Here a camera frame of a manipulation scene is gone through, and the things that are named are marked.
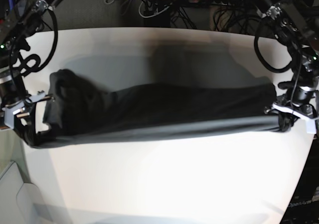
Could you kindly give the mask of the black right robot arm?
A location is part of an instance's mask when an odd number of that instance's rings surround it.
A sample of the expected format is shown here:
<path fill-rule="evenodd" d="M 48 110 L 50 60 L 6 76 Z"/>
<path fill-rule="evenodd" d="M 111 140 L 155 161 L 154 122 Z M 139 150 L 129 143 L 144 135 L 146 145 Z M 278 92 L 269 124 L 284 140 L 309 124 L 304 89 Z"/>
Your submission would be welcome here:
<path fill-rule="evenodd" d="M 50 7 L 56 0 L 20 0 L 0 25 L 0 128 L 13 130 L 30 146 L 39 144 L 35 129 L 36 105 L 49 101 L 52 95 L 44 91 L 31 95 L 23 78 L 37 73 L 51 61 L 58 41 L 57 19 Z M 48 12 L 53 23 L 53 43 L 44 62 L 36 54 L 27 58 L 21 50 L 29 51 L 27 38 L 38 32 L 42 16 Z"/>

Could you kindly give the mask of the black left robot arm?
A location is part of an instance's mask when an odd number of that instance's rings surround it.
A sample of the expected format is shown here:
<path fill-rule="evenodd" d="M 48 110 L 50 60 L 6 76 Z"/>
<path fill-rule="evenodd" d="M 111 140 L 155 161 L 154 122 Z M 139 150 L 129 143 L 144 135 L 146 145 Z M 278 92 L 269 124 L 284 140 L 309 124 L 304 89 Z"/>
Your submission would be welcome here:
<path fill-rule="evenodd" d="M 309 134 L 319 129 L 319 110 L 311 100 L 319 99 L 319 11 L 299 8 L 295 0 L 251 0 L 261 18 L 254 37 L 254 50 L 262 65 L 270 72 L 293 72 L 291 81 L 278 83 L 286 93 L 272 103 L 266 113 L 280 118 L 280 130 L 290 129 L 298 119 L 306 124 Z M 286 46 L 291 61 L 283 68 L 271 66 L 259 49 L 259 38 L 269 27 L 275 39 Z"/>

